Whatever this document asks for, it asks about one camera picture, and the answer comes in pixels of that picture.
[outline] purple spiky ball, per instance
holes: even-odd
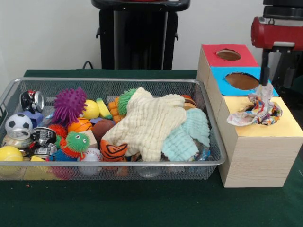
[[[82,88],[66,89],[60,92],[55,99],[53,122],[69,125],[78,122],[77,117],[85,111],[87,94]]]

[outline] white wall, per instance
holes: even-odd
[[[179,13],[173,68],[196,69],[200,44],[246,44],[260,62],[250,26],[262,14],[262,2],[192,0]],[[90,0],[0,0],[1,92],[26,69],[76,69],[86,60],[100,68],[98,27]]]

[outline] crumpled paper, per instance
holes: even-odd
[[[273,97],[273,86],[259,85],[255,92],[248,96],[252,105],[247,106],[244,110],[232,113],[227,118],[229,124],[235,126],[247,126],[251,124],[272,125],[282,116],[282,109],[275,102],[271,102]]]

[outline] wooden box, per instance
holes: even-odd
[[[227,50],[226,59],[218,56],[221,50]],[[219,167],[225,187],[283,187],[303,142],[300,126],[276,91],[272,101],[283,110],[276,124],[227,123],[230,114],[252,104],[247,95],[259,77],[260,68],[246,46],[202,45],[197,79],[207,90],[226,148],[227,160]]]
[[[247,97],[223,97],[218,126],[227,152],[220,167],[225,187],[283,187],[303,143],[303,132],[283,102],[280,120],[270,126],[254,124],[238,127],[227,117],[251,104]]]

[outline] wire mesh basket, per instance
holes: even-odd
[[[205,162],[0,162],[0,180],[137,180],[137,179],[208,179],[215,168],[225,161],[226,152],[217,128],[204,85],[185,79],[71,79],[21,78],[12,81],[0,98],[0,140],[6,135],[5,121],[21,112],[20,94],[27,90],[43,93],[49,114],[56,94],[66,88],[83,88],[88,98],[107,102],[125,90],[143,87],[153,96],[187,94],[203,110],[208,119],[212,161]]]

